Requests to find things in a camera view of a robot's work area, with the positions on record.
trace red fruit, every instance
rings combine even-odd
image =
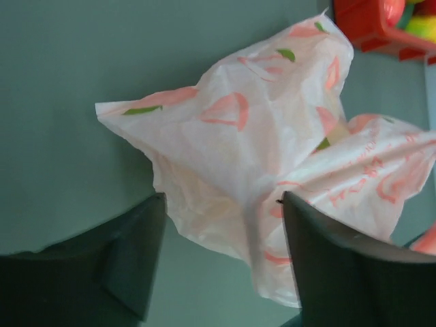
[[[417,3],[415,13],[421,16],[436,16],[436,0],[425,0]]]
[[[405,0],[384,0],[384,16],[389,26],[395,26],[403,15]]]

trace red basket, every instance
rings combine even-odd
[[[350,42],[363,52],[378,51],[400,61],[425,60],[436,63],[436,44],[389,27],[384,0],[334,0],[336,24]]]

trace red plastic crate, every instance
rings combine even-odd
[[[334,0],[334,12],[338,27],[361,51],[436,63],[435,43],[388,26],[383,0]]]

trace toy fruit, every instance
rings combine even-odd
[[[424,0],[418,3],[415,13],[421,16],[436,16],[436,0]]]
[[[412,3],[409,3],[406,5],[406,8],[404,9],[403,15],[401,16],[400,21],[398,24],[396,24],[397,29],[405,29],[407,24],[409,24],[409,21],[414,14],[415,5]]]
[[[403,15],[405,0],[384,0],[384,16],[389,26],[395,26]]]
[[[436,43],[436,16],[414,16],[405,30]]]

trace white plastic bag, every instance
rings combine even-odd
[[[246,261],[263,297],[298,306],[282,192],[388,240],[435,160],[433,132],[377,115],[346,125],[352,57],[321,15],[220,60],[194,87],[96,111],[153,162],[180,234]]]

